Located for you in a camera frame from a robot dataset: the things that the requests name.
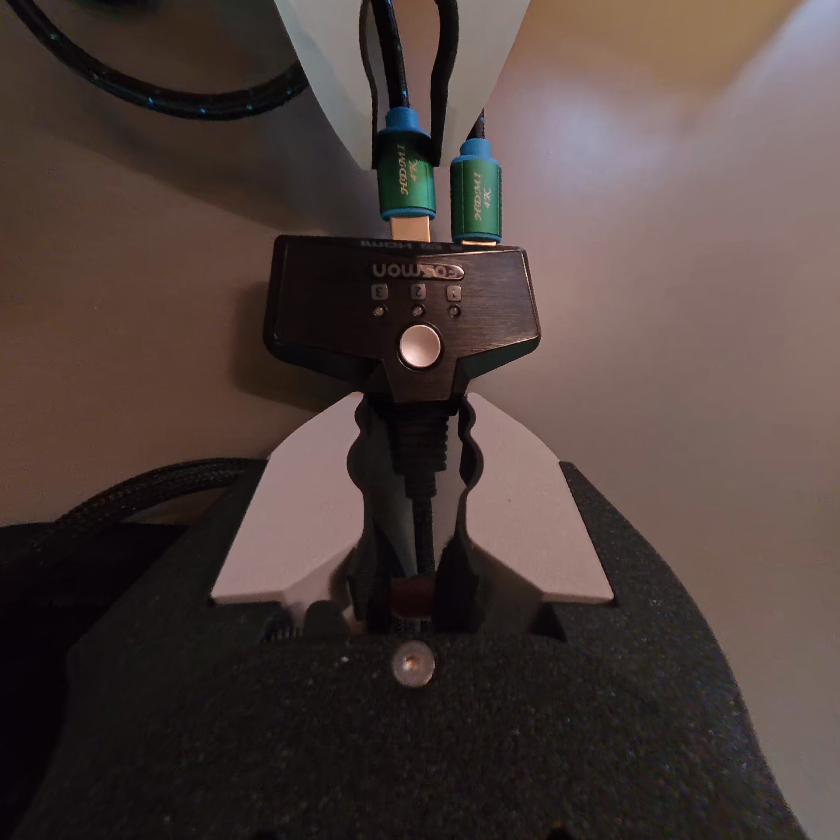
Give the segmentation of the black brushed-metal switch box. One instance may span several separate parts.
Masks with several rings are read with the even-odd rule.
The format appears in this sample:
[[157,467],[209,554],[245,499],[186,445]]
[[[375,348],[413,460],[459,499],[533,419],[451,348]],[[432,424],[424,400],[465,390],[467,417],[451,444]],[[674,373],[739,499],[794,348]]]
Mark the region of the black brushed-metal switch box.
[[539,345],[529,261],[515,246],[279,236],[264,342],[277,360],[363,396],[348,468],[364,530],[345,566],[351,621],[393,618],[392,579],[434,577],[435,629],[476,626],[464,526],[467,386]]

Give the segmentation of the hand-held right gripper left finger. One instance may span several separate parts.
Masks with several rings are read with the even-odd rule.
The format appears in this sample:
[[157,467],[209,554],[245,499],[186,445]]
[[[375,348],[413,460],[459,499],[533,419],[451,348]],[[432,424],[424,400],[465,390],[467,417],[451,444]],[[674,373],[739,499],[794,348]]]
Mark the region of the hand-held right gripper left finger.
[[276,602],[294,627],[320,601],[350,617],[345,566],[363,534],[364,498],[348,456],[362,400],[345,396],[271,453],[214,583],[214,603]]

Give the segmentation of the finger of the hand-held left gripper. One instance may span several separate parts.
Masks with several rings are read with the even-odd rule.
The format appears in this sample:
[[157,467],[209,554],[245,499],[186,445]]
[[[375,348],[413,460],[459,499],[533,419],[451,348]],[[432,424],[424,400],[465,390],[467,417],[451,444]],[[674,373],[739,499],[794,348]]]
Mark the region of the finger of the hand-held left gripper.
[[436,1],[439,35],[430,77],[433,160],[456,157],[496,86],[529,1]]
[[372,169],[377,94],[368,50],[369,2],[274,5],[333,131],[360,168]]

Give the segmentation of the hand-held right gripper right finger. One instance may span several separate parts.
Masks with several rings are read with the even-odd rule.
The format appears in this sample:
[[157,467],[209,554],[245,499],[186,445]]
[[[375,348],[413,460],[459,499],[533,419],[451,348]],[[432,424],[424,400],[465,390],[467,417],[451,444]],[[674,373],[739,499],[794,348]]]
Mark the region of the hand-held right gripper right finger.
[[523,634],[546,604],[614,601],[592,538],[555,453],[484,397],[466,397],[463,511],[470,564],[478,576],[477,630]]

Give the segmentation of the person's right hand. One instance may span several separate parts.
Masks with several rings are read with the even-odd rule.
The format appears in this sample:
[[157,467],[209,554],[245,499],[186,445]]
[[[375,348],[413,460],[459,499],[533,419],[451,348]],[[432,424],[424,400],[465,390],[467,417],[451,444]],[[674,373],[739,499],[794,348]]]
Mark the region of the person's right hand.
[[396,617],[406,620],[427,620],[434,604],[435,580],[432,575],[392,579],[388,586],[387,605]]

